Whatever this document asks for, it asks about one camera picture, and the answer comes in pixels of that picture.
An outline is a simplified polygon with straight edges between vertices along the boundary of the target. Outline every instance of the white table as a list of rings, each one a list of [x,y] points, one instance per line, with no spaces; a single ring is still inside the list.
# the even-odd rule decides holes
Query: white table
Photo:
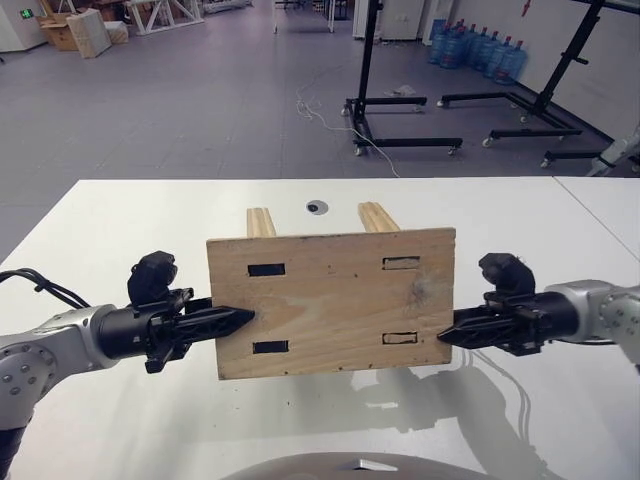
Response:
[[[593,179],[584,177],[556,180],[640,259],[640,183],[637,179],[600,178],[598,188],[593,188]]]
[[[602,180],[584,181],[606,189]],[[326,215],[305,210],[315,199],[329,204]],[[522,256],[540,287],[640,281],[637,260],[552,178],[82,181],[2,269],[35,267],[91,303],[124,305],[129,268],[163,249],[177,258],[175,285],[208,295],[205,241],[244,236],[247,207],[268,207],[279,234],[320,234],[362,231],[356,206],[367,200],[401,228],[457,228],[456,308],[489,289],[477,261],[491,251]],[[640,213],[609,202],[612,224]],[[0,334],[64,310],[18,280],[0,298]],[[514,384],[478,359],[460,368],[454,353],[451,365],[411,371],[226,382],[213,342],[160,375],[147,375],[141,358],[123,361],[66,380],[37,406],[12,480],[217,479],[316,451],[417,455],[518,480],[540,478],[543,460],[550,478],[639,478],[640,387],[617,347],[556,343],[525,358],[485,350],[531,399],[533,447],[516,433]]]

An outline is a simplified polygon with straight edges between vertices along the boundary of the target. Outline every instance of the black cable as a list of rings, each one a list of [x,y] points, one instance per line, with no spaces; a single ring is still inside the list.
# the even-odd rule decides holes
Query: black cable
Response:
[[[34,290],[36,292],[41,292],[44,290],[45,292],[56,297],[61,302],[66,303],[70,307],[81,309],[91,306],[78,294],[64,288],[61,285],[49,281],[41,273],[31,268],[19,268],[17,270],[0,272],[0,283],[12,277],[22,277],[26,280],[29,280],[30,282],[35,283],[36,287],[34,288]]]

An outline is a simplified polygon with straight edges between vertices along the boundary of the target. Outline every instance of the white cabinet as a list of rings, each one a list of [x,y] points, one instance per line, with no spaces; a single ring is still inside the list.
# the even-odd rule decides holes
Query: white cabinet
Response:
[[[383,40],[415,40],[425,0],[385,0],[380,12]],[[364,38],[369,0],[356,0],[353,36]]]
[[[0,2],[0,52],[28,50],[47,41],[35,18],[22,18],[20,11],[25,9],[42,14],[37,0]]]

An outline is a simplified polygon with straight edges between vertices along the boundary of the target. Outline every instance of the blue water bottle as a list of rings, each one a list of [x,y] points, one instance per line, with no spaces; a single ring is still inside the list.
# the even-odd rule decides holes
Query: blue water bottle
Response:
[[[467,57],[469,56],[469,50],[471,50],[471,44],[473,43],[473,41],[475,40],[475,38],[478,36],[478,34],[476,33],[476,24],[472,23],[471,24],[471,28],[469,29],[468,32],[466,32],[464,34],[463,40],[464,40],[464,52],[462,54],[462,61],[460,63],[466,63],[467,62]]]
[[[487,41],[487,27],[482,29],[482,33],[480,35],[476,35],[476,37],[471,40],[471,45],[469,46],[469,53],[467,54],[467,65],[473,65],[478,57],[478,52],[480,48]]]
[[[513,85],[518,80],[526,62],[527,53],[522,50],[522,40],[520,40],[516,48],[504,54],[500,65],[496,68],[493,80],[500,85]]]
[[[487,63],[491,60],[491,55],[493,54],[493,49],[498,46],[498,31],[493,32],[491,38],[485,40],[480,47],[480,51],[478,52],[478,56],[476,57],[475,63],[473,64],[473,68],[480,72],[484,72],[487,68]]]
[[[504,43],[502,45],[499,45],[493,49],[493,52],[491,53],[491,58],[489,62],[487,62],[487,68],[485,68],[484,70],[485,77],[493,78],[494,73],[496,73],[496,68],[498,68],[498,66],[500,65],[500,62],[502,61],[502,57],[504,57],[505,53],[511,50],[511,47],[509,46],[509,42],[511,42],[511,37],[505,38]]]
[[[434,63],[436,65],[440,64],[442,50],[449,37],[450,28],[451,24],[447,23],[442,30],[433,36],[433,41],[431,42],[431,53],[429,54],[429,63]]]
[[[447,38],[442,49],[442,58],[440,66],[442,68],[458,68],[464,53],[464,27],[458,28],[458,31]]]

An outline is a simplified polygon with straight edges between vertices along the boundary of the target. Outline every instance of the black metal stand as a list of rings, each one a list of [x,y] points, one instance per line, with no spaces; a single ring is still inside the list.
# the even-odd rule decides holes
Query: black metal stand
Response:
[[[464,101],[464,100],[483,100],[487,98],[506,98],[511,101],[514,106],[522,108],[525,113],[520,117],[521,123],[528,121],[528,116],[533,115],[541,119],[551,128],[549,129],[520,129],[520,130],[491,130],[489,136],[484,139],[482,145],[489,147],[494,140],[499,138],[515,138],[515,137],[564,137],[566,135],[580,135],[582,130],[572,126],[570,123],[559,118],[547,111],[551,99],[553,98],[553,92],[555,88],[562,80],[565,72],[571,65],[571,62],[577,62],[582,65],[587,65],[589,62],[583,58],[580,58],[580,52],[584,48],[591,32],[595,28],[600,17],[598,14],[600,10],[605,6],[605,0],[592,0],[589,10],[584,16],[584,19],[580,23],[578,30],[576,31],[571,43],[567,47],[567,50],[562,53],[562,58],[556,66],[556,69],[551,75],[551,78],[544,87],[544,90],[540,92],[535,101],[530,100],[518,95],[514,92],[495,92],[495,93],[471,93],[464,95],[444,95],[438,102],[439,107],[446,108],[451,102]]]
[[[570,159],[593,159],[600,157],[602,150],[547,150],[544,154],[544,160],[540,164],[542,168],[548,168],[556,160],[570,160]],[[640,158],[637,155],[630,155],[626,157],[631,163],[633,163],[634,168],[633,171],[640,171]],[[615,163],[609,163],[605,161],[602,157],[600,157],[600,162],[609,167],[611,170],[616,168]]]
[[[367,13],[367,29],[364,38],[364,57],[362,59],[362,72],[360,74],[360,88],[358,98],[347,98],[342,110],[344,116],[351,118],[354,133],[353,143],[356,146],[355,154],[361,155],[372,144],[384,147],[450,147],[449,155],[462,146],[461,138],[375,138],[371,133],[369,122],[365,114],[367,105],[414,105],[414,111],[422,111],[426,105],[427,97],[402,97],[402,98],[367,98],[367,86],[371,70],[371,55],[373,53],[373,37],[376,28],[378,10],[382,9],[379,0],[369,0]]]

